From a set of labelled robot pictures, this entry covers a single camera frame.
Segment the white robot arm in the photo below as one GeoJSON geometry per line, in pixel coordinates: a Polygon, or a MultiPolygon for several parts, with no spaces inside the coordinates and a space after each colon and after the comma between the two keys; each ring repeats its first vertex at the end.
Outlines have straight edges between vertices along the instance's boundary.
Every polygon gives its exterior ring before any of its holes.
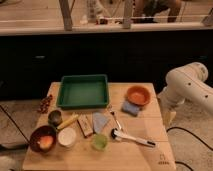
{"type": "Polygon", "coordinates": [[[213,115],[213,87],[205,84],[207,78],[208,69],[200,62],[174,68],[166,74],[166,86],[157,95],[165,127],[168,127],[176,116],[175,108],[182,105],[186,99],[213,115]]]}

